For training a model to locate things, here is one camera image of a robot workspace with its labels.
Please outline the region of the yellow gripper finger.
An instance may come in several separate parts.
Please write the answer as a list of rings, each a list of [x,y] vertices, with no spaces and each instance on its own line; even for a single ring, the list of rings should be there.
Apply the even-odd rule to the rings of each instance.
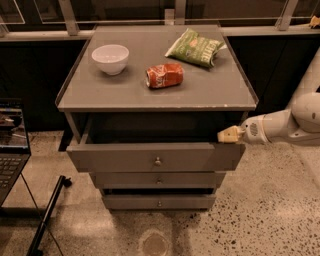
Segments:
[[[235,135],[231,135],[231,136],[225,136],[225,135],[218,135],[218,141],[219,143],[238,143],[240,142],[242,139],[242,136],[235,136]]]
[[[218,133],[220,137],[241,137],[245,133],[245,130],[240,126],[231,126]]]

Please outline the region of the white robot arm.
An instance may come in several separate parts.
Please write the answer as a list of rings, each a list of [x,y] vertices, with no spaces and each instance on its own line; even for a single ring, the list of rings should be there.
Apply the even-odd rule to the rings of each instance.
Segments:
[[[217,133],[220,143],[320,145],[320,49],[284,110],[245,119]]]

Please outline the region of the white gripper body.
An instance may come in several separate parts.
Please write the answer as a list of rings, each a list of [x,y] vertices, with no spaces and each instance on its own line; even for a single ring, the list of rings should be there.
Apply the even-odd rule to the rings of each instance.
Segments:
[[[254,116],[247,118],[242,124],[241,129],[243,131],[242,139],[244,142],[249,144],[263,144],[267,143],[264,127],[263,127],[264,116]]]

